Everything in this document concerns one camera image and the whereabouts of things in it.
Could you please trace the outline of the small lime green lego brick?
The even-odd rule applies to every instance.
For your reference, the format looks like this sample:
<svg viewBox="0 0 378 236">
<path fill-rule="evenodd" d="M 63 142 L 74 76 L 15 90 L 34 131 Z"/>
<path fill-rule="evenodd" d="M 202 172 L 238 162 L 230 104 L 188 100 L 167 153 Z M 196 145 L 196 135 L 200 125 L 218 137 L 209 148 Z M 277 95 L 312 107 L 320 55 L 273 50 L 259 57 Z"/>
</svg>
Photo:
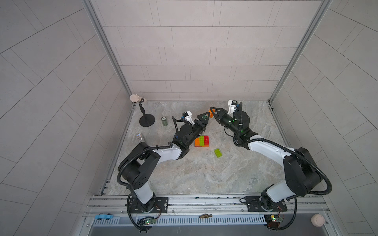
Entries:
<svg viewBox="0 0 378 236">
<path fill-rule="evenodd" d="M 222 157 L 222 152 L 220 151 L 220 149 L 218 149 L 218 148 L 215 149 L 215 150 L 214 150 L 214 153 L 215 153 L 215 155 L 216 155 L 217 158 Z"/>
</svg>

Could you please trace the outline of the long orange lego brick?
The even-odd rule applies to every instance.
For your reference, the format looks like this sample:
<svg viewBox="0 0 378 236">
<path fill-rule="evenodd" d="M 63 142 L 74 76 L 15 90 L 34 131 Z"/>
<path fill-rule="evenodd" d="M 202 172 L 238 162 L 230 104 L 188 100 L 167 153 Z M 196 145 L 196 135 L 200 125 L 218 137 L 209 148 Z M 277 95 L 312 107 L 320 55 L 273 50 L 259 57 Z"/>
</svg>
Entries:
<svg viewBox="0 0 378 236">
<path fill-rule="evenodd" d="M 201 146 L 200 138 L 196 138 L 194 144 L 195 144 L 195 147 L 200 147 Z"/>
</svg>

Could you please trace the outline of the red lego brick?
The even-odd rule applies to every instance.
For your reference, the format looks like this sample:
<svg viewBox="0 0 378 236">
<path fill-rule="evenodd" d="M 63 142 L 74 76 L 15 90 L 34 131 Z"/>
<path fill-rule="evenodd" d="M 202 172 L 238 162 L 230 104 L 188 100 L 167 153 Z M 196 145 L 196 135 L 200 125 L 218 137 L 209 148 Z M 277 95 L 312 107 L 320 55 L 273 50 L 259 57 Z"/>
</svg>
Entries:
<svg viewBox="0 0 378 236">
<path fill-rule="evenodd" d="M 210 142 L 209 142 L 209 136 L 203 136 L 203 139 L 204 139 L 204 146 L 205 147 L 208 147 L 210 145 Z"/>
</svg>

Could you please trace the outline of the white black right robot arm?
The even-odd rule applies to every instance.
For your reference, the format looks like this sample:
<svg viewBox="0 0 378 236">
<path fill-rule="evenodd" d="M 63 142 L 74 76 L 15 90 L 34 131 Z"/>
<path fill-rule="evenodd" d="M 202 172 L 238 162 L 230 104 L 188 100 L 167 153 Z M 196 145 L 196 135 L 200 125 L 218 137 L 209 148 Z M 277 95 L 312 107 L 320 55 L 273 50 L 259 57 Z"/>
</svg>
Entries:
<svg viewBox="0 0 378 236">
<path fill-rule="evenodd" d="M 235 106 L 233 113 L 226 109 L 211 107 L 210 112 L 225 130 L 233 132 L 233 142 L 237 147 L 258 152 L 284 170 L 284 179 L 261 193 L 260 202 L 265 208 L 283 199 L 304 197 L 307 194 L 327 195 L 332 192 L 332 183 L 315 164 L 310 152 L 305 148 L 288 148 L 265 139 L 249 128 L 250 118 L 243 111 L 243 104 Z"/>
</svg>

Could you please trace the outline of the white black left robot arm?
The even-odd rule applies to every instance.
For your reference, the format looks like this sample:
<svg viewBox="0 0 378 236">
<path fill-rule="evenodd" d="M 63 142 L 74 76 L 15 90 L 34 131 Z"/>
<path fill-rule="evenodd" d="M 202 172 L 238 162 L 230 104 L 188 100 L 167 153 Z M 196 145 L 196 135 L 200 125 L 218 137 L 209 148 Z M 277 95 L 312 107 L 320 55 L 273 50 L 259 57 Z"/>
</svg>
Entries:
<svg viewBox="0 0 378 236">
<path fill-rule="evenodd" d="M 206 112 L 192 120 L 186 112 L 180 119 L 172 118 L 175 126 L 173 140 L 166 146 L 150 146 L 140 142 L 118 167 L 117 183 L 131 191 L 140 204 L 150 207 L 155 194 L 148 180 L 159 163 L 179 160 L 190 151 L 190 146 L 206 130 L 211 112 Z"/>
</svg>

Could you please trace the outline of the green camouflage can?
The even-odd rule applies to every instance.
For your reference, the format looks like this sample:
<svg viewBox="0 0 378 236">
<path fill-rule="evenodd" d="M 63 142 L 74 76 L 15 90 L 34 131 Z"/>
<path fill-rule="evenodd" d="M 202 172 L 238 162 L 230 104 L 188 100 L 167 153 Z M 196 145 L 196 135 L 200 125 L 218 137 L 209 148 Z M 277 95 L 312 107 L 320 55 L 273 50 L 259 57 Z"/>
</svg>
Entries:
<svg viewBox="0 0 378 236">
<path fill-rule="evenodd" d="M 162 118 L 161 118 L 161 122 L 162 122 L 162 125 L 163 125 L 164 127 L 168 126 L 168 121 L 167 121 L 167 118 L 166 118 L 166 117 L 162 117 Z"/>
</svg>

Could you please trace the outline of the glitter silver microphone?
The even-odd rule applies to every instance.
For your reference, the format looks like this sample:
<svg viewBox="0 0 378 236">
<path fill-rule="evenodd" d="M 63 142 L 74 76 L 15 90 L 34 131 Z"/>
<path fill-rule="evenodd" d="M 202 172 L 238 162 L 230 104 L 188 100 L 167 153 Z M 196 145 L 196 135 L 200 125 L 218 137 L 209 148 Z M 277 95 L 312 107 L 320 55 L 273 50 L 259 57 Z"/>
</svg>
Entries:
<svg viewBox="0 0 378 236">
<path fill-rule="evenodd" d="M 137 133 L 136 137 L 137 137 L 138 142 L 140 142 L 140 143 L 145 142 L 145 139 L 144 139 L 144 136 L 143 136 L 142 133 Z"/>
</svg>

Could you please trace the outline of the brass fitting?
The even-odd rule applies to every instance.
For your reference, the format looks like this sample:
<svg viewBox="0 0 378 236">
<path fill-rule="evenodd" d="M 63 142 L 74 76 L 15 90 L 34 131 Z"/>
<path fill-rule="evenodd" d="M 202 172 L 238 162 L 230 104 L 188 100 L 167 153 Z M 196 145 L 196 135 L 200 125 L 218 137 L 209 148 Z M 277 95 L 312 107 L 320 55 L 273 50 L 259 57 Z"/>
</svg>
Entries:
<svg viewBox="0 0 378 236">
<path fill-rule="evenodd" d="M 199 216 L 200 219 L 206 219 L 206 218 L 210 218 L 210 217 L 213 217 L 213 215 L 212 214 L 207 214 L 207 213 L 202 214 L 202 215 Z"/>
</svg>

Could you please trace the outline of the left circuit board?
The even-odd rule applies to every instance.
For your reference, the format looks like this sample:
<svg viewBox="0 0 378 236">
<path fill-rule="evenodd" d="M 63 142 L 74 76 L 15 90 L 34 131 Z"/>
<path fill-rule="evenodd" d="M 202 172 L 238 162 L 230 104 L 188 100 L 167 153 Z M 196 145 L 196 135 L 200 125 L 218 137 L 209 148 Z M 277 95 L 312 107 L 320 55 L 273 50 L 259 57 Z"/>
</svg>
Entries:
<svg viewBox="0 0 378 236">
<path fill-rule="evenodd" d="M 140 227 L 147 227 L 147 226 L 152 226 L 155 224 L 157 219 L 155 217 L 144 217 L 138 221 L 138 226 Z"/>
</svg>

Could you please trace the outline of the circuit board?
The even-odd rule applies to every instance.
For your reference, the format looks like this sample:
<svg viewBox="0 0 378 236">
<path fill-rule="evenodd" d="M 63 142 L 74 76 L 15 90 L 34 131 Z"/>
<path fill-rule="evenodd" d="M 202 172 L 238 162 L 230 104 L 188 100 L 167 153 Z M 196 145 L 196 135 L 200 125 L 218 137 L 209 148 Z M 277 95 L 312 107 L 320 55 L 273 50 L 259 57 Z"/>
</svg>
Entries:
<svg viewBox="0 0 378 236">
<path fill-rule="evenodd" d="M 138 221 L 138 226 L 140 227 L 147 227 L 147 226 L 152 226 L 155 224 L 157 219 L 155 217 L 144 217 Z"/>
<path fill-rule="evenodd" d="M 275 214 L 266 214 L 264 215 L 266 222 L 266 227 L 277 229 L 280 227 L 280 224 L 283 222 L 284 218 Z"/>
</svg>

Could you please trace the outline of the light blue clip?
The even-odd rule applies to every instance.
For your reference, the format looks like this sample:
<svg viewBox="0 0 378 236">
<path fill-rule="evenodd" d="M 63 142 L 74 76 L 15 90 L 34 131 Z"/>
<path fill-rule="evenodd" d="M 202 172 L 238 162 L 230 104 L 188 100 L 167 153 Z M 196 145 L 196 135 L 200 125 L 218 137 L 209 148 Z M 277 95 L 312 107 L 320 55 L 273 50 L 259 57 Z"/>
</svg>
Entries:
<svg viewBox="0 0 378 236">
<path fill-rule="evenodd" d="M 112 214 L 99 214 L 95 216 L 95 220 L 110 220 L 113 219 Z"/>
</svg>

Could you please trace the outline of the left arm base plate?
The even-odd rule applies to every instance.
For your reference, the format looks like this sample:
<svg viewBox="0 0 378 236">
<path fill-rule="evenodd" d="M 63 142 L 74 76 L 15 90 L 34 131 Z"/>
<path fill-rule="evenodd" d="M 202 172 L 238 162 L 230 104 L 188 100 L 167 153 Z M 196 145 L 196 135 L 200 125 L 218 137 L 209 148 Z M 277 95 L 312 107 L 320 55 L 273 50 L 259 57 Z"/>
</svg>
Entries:
<svg viewBox="0 0 378 236">
<path fill-rule="evenodd" d="M 130 213 L 167 213 L 168 197 L 153 197 L 148 203 L 142 204 L 138 199 L 131 198 L 127 206 Z"/>
</svg>

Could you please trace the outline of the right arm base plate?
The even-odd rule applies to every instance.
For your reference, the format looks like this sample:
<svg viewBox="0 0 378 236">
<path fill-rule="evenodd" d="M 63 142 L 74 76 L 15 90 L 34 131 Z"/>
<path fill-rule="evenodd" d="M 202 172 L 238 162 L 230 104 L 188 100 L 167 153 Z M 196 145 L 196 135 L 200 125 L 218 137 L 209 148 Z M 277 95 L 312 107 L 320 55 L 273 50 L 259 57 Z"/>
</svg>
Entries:
<svg viewBox="0 0 378 236">
<path fill-rule="evenodd" d="M 287 211 L 287 206 L 284 200 L 275 203 L 262 196 L 245 196 L 240 198 L 239 202 L 247 205 L 248 212 Z"/>
</svg>

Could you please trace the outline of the metal corner frame post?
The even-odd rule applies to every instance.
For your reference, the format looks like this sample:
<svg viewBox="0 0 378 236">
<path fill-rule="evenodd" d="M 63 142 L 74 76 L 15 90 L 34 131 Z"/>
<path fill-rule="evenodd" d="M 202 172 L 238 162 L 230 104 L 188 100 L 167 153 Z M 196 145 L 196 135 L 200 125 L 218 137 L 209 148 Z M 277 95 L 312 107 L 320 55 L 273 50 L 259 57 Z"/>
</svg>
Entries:
<svg viewBox="0 0 378 236">
<path fill-rule="evenodd" d="M 321 1 L 319 8 L 317 9 L 313 19 L 311 20 L 307 30 L 305 31 L 297 49 L 295 50 L 291 60 L 289 61 L 289 64 L 287 65 L 285 71 L 283 72 L 275 90 L 272 93 L 272 96 L 268 99 L 268 102 L 270 104 L 272 104 L 277 98 L 278 93 L 282 89 L 283 85 L 285 84 L 286 80 L 288 79 L 289 75 L 291 74 L 292 70 L 297 64 L 300 56 L 303 54 L 305 48 L 307 47 L 308 43 L 311 40 L 311 37 L 314 35 L 317 27 L 319 26 L 320 22 L 322 21 L 323 17 L 325 16 L 332 2 L 333 2 L 332 0 Z"/>
</svg>

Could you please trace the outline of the left metal corner post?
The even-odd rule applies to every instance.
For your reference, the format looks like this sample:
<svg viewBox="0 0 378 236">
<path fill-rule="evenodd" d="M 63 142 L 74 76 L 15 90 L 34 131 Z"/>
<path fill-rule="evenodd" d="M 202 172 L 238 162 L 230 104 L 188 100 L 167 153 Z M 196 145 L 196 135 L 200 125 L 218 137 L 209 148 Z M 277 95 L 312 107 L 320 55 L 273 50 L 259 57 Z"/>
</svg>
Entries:
<svg viewBox="0 0 378 236">
<path fill-rule="evenodd" d="M 93 27 L 99 37 L 99 40 L 104 47 L 105 52 L 107 53 L 109 60 L 115 69 L 116 74 L 118 75 L 119 79 L 121 80 L 121 83 L 123 84 L 123 87 L 125 88 L 128 95 L 131 95 L 131 90 L 126 82 L 126 79 L 124 77 L 124 74 L 118 64 L 118 61 L 115 57 L 115 54 L 112 50 L 112 47 L 108 41 L 108 38 L 106 37 L 105 31 L 100 23 L 99 17 L 97 16 L 94 5 L 90 0 L 83 0 L 83 6 L 85 10 L 87 11 L 87 14 L 89 16 L 90 21 L 93 24 Z"/>
</svg>

